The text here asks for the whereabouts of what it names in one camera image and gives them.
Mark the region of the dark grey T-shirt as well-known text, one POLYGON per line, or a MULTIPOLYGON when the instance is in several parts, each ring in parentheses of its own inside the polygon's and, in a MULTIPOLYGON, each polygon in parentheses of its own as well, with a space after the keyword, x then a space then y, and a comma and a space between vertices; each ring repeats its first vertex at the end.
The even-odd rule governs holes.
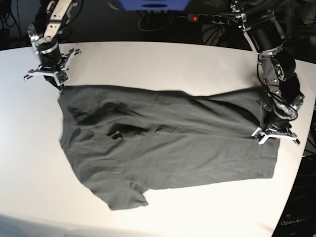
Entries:
POLYGON ((147 190, 270 179, 280 141, 259 144, 264 93, 68 86, 60 145, 78 181, 111 210, 147 206, 147 190))

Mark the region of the black OpenArm case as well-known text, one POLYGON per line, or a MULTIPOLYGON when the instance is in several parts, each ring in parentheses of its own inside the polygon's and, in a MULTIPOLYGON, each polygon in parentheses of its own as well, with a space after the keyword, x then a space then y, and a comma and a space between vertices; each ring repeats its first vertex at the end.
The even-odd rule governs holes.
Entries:
POLYGON ((272 236, 316 235, 316 157, 303 157, 289 198, 272 236))

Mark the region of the blue plastic box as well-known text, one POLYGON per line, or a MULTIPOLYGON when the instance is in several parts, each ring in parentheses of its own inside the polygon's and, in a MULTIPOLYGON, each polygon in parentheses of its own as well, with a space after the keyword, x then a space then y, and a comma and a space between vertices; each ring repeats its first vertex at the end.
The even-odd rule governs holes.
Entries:
POLYGON ((121 6, 128 11, 139 10, 176 10, 186 8, 189 0, 120 0, 121 6))

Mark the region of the black power strip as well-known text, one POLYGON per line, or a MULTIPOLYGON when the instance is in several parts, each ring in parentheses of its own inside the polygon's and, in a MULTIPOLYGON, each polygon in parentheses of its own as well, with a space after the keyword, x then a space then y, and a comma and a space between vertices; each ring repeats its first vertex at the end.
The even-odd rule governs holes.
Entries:
POLYGON ((214 14, 193 14, 187 15, 189 22, 196 22, 201 24, 217 24, 217 25, 233 25, 237 20, 230 16, 214 15, 214 14))

